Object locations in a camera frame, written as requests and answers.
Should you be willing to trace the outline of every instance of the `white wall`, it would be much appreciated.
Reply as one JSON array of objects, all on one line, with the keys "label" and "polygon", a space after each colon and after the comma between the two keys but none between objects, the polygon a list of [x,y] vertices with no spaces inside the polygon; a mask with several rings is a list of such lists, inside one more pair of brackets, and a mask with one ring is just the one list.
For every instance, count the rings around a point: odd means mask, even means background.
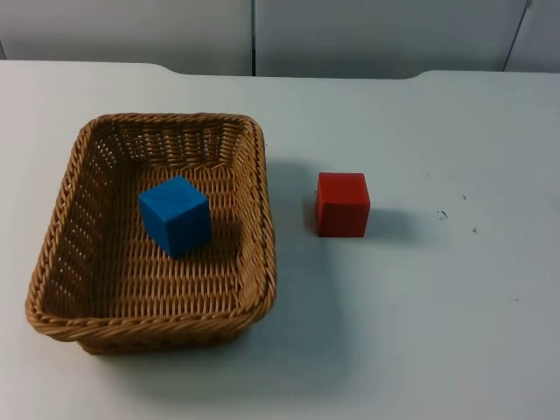
[{"label": "white wall", "polygon": [[507,71],[560,72],[560,1],[533,0],[521,23]]},{"label": "white wall", "polygon": [[501,70],[525,0],[256,0],[256,73]]},{"label": "white wall", "polygon": [[2,0],[8,59],[157,63],[251,74],[251,0]]}]

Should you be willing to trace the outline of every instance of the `basket rim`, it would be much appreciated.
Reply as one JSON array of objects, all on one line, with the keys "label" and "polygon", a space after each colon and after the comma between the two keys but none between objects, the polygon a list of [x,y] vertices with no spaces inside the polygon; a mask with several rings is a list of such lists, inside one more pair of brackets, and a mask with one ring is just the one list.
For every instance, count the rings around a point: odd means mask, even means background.
[{"label": "basket rim", "polygon": [[[121,113],[100,115],[89,121],[81,130],[74,142],[70,159],[64,173],[59,194],[57,196],[52,217],[45,234],[43,245],[38,255],[38,260],[31,275],[31,281],[25,300],[25,316],[31,326],[38,331],[49,335],[56,340],[76,341],[83,339],[100,339],[109,330],[111,335],[118,333],[141,333],[148,330],[170,329],[174,332],[178,330],[193,331],[198,328],[205,328],[213,325],[217,329],[229,329],[232,326],[246,327],[249,324],[262,318],[274,304],[276,298],[276,257],[274,246],[274,230],[270,214],[269,197],[266,179],[266,161],[264,153],[257,153],[256,176],[258,182],[255,190],[258,198],[262,217],[262,240],[260,246],[265,248],[264,264],[265,278],[259,286],[257,297],[243,306],[239,306],[232,311],[216,311],[210,313],[182,314],[167,317],[119,317],[119,318],[64,318],[54,316],[41,309],[45,280],[48,279],[53,261],[57,255],[58,234],[65,223],[58,223],[65,220],[69,209],[72,208],[76,189],[71,186],[76,185],[75,180],[81,175],[83,160],[88,150],[88,145],[92,133],[107,123],[146,123],[150,120],[158,123],[181,123],[196,119],[197,123],[211,122],[220,120],[225,123],[243,124],[252,133],[252,137],[258,144],[261,144],[264,151],[263,131],[256,121],[247,115],[223,114],[223,113],[195,113],[195,114],[140,114],[140,113]],[[43,268],[44,278],[39,278],[39,269]]]}]

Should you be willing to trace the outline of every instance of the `woven wicker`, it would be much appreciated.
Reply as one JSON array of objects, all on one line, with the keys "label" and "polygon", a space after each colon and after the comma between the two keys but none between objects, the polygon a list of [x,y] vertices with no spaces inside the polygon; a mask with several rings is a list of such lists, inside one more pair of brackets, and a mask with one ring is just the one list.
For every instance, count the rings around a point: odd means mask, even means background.
[{"label": "woven wicker", "polygon": [[[210,203],[213,237],[174,260],[137,195],[176,175]],[[263,133],[242,115],[104,115],[78,135],[25,302],[30,324],[92,354],[231,340],[274,303]]]}]

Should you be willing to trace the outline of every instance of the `wooden block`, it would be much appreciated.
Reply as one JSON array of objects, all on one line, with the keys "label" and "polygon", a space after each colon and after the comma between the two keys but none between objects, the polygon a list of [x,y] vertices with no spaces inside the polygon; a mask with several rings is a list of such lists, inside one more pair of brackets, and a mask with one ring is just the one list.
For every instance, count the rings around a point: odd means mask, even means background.
[{"label": "wooden block", "polygon": [[369,194],[364,175],[321,172],[315,216],[319,236],[363,237],[369,216]]},{"label": "wooden block", "polygon": [[138,203],[148,236],[171,257],[181,257],[212,236],[208,200],[183,177],[143,192]]}]

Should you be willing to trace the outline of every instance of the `basket bottom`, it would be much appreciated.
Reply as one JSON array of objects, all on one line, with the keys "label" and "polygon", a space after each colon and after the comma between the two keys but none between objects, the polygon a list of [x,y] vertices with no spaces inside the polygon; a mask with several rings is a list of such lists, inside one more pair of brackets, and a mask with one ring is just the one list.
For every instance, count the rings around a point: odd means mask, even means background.
[{"label": "basket bottom", "polygon": [[92,355],[118,355],[118,354],[134,354],[146,353],[157,350],[184,350],[187,348],[196,347],[214,347],[227,344],[231,341],[237,340],[242,335],[242,332],[236,332],[227,336],[208,336],[196,337],[195,339],[186,339],[185,341],[171,342],[168,340],[162,341],[149,341],[137,343],[93,343],[78,341],[81,348]]}]

